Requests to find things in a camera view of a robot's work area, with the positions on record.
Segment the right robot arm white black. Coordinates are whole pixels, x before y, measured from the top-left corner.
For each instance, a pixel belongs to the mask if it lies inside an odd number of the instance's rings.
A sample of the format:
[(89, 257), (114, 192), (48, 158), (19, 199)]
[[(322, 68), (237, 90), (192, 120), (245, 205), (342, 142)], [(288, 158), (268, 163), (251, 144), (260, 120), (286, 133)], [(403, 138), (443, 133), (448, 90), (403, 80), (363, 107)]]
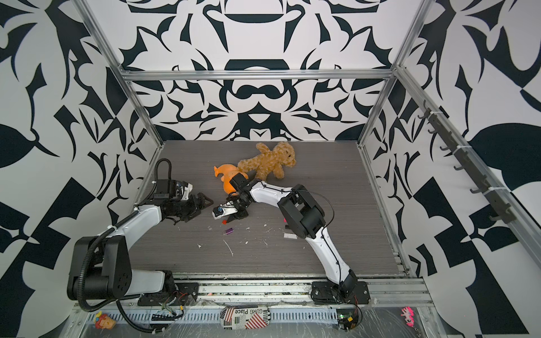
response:
[(279, 187), (261, 180), (249, 181), (241, 174), (234, 176), (230, 183), (234, 192), (224, 204), (213, 209), (215, 219), (242, 220), (248, 217), (247, 209), (253, 203), (278, 208), (291, 231), (307, 241), (325, 270), (327, 280), (312, 284), (313, 302), (318, 305), (358, 302), (358, 278), (332, 242), (325, 211), (315, 200), (314, 193), (301, 184)]

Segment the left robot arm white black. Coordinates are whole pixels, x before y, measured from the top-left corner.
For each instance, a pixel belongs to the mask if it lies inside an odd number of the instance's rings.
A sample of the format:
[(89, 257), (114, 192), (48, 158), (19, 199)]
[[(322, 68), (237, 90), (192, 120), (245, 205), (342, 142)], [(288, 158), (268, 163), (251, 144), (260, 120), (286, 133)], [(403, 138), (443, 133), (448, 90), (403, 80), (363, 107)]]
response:
[(147, 197), (133, 212), (101, 234), (79, 239), (73, 252), (67, 296), (93, 312), (112, 302), (143, 295), (176, 298), (178, 288), (169, 270), (135, 270), (129, 250), (164, 220), (187, 223), (210, 207), (213, 200), (192, 193), (192, 185), (156, 177)]

